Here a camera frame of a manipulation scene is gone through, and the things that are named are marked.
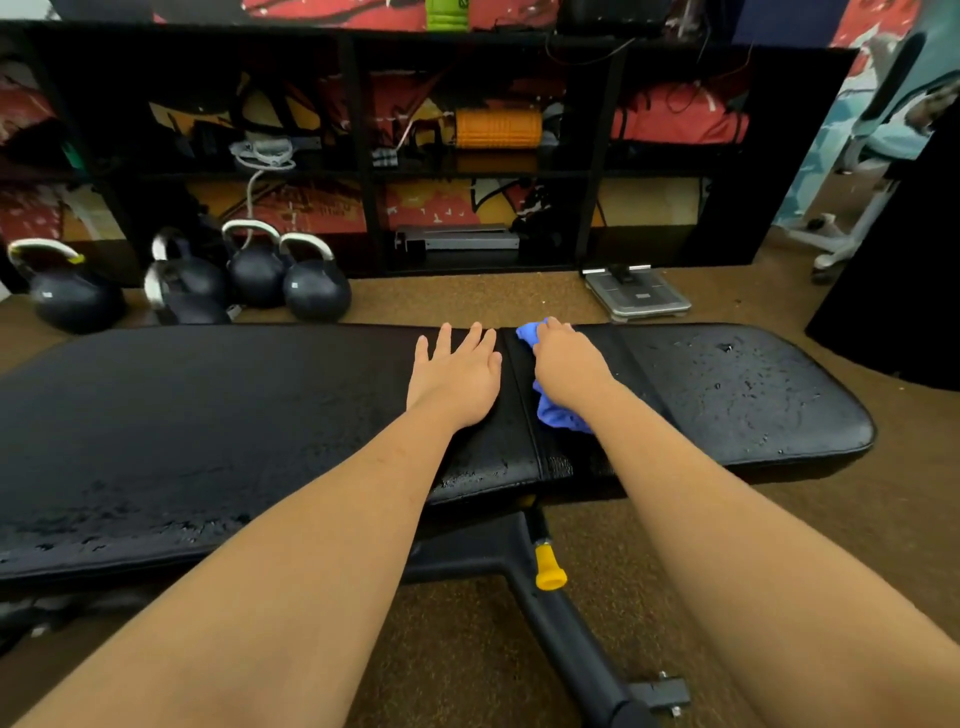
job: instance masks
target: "blue microfiber rag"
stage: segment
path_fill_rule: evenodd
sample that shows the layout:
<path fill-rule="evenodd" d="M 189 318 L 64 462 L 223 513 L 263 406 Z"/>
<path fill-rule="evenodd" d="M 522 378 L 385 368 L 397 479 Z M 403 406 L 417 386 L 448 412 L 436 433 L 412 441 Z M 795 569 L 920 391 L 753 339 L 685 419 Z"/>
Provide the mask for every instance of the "blue microfiber rag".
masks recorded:
<path fill-rule="evenodd" d="M 516 330 L 516 335 L 520 341 L 526 342 L 533 349 L 534 344 L 538 342 L 537 327 L 545 321 L 544 319 L 543 321 L 524 324 Z M 550 401 L 550 398 L 543 393 L 543 388 L 538 381 L 534 381 L 534 391 L 540 395 L 540 404 L 537 405 L 537 419 L 542 423 L 549 427 L 565 427 L 566 429 L 572 429 L 574 432 L 593 434 L 593 430 L 581 419 L 580 415 Z"/>

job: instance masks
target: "brown floor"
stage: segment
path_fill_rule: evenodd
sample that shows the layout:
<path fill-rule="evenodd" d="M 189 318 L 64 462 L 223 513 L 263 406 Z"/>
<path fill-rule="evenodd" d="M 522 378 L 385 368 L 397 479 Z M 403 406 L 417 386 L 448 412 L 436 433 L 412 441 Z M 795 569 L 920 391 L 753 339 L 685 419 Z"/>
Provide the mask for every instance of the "brown floor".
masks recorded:
<path fill-rule="evenodd" d="M 829 479 L 762 491 L 878 571 L 960 640 L 960 496 L 954 491 L 960 393 L 879 375 L 806 339 L 804 325 L 825 294 L 808 281 L 812 257 L 772 233 L 753 266 L 675 270 L 668 277 L 693 301 L 688 321 L 768 328 L 807 350 L 862 399 L 879 428 L 873 452 Z M 467 326 L 479 318 L 503 327 L 547 313 L 574 323 L 604 320 L 572 274 L 360 280 L 354 295 L 348 320 L 355 322 Z M 22 300 L 0 303 L 0 371 L 60 339 L 27 315 Z M 759 725 L 684 611 L 628 502 L 557 507 L 548 516 L 571 598 L 629 677 L 660 669 L 685 676 L 695 703 L 678 725 Z M 24 641 L 0 660 L 0 726 L 120 623 L 81 619 Z M 497 578 L 401 588 L 349 722 L 383 728 L 579 724 Z"/>

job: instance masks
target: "yellow adjustment pin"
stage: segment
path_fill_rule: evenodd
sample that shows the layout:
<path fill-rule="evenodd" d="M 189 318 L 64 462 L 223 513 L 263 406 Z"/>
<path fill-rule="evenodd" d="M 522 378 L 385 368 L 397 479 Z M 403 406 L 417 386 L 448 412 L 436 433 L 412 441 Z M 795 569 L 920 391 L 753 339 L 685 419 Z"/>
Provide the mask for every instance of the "yellow adjustment pin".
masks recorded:
<path fill-rule="evenodd" d="M 566 584 L 566 571 L 560 568 L 553 546 L 549 541 L 537 544 L 537 587 L 544 592 L 553 592 Z"/>

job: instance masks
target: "right arm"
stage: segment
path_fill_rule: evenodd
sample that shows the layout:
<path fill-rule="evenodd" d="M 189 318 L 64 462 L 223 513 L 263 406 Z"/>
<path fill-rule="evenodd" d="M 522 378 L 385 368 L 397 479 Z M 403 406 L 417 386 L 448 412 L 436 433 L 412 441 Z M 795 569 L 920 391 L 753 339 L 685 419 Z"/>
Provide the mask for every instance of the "right arm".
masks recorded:
<path fill-rule="evenodd" d="M 685 605 L 772 726 L 952 726 L 960 646 L 849 553 L 724 470 L 569 324 L 537 379 L 610 458 Z"/>

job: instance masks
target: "black kettlebell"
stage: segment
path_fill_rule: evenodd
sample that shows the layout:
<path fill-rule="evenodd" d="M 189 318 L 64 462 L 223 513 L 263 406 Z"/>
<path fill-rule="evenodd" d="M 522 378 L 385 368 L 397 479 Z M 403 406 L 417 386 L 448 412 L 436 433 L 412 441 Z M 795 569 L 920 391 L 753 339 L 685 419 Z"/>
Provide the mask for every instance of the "black kettlebell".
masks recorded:
<path fill-rule="evenodd" d="M 171 260 L 158 260 L 147 269 L 143 292 L 153 317 L 162 326 L 231 324 L 227 310 L 212 296 L 192 293 Z"/>
<path fill-rule="evenodd" d="M 287 243 L 309 243 L 322 258 L 294 263 L 283 277 L 283 298 L 301 321 L 336 321 L 350 308 L 350 281 L 337 267 L 333 251 L 316 235 L 288 232 L 280 238 L 281 255 L 289 255 Z"/>
<path fill-rule="evenodd" d="M 169 246 L 174 243 L 180 251 L 180 257 L 171 260 L 168 257 Z M 190 252 L 190 242 L 176 228 L 163 228 L 154 236 L 151 248 L 154 260 L 169 262 L 171 269 L 187 293 L 206 296 L 218 307 L 227 308 L 227 275 L 208 260 L 194 257 Z"/>
<path fill-rule="evenodd" d="M 35 271 L 20 255 L 25 250 L 54 251 L 70 266 Z M 93 333 L 110 328 L 127 312 L 120 286 L 91 271 L 82 255 L 58 240 L 15 240 L 7 246 L 7 257 L 30 283 L 36 315 L 52 327 L 68 333 Z"/>
<path fill-rule="evenodd" d="M 252 237 L 237 250 L 233 231 L 260 231 L 270 236 L 270 245 L 252 245 Z M 230 220 L 223 226 L 224 242 L 231 253 L 228 270 L 240 300 L 254 308 L 283 305 L 283 277 L 290 260 L 280 254 L 280 233 L 259 220 Z"/>

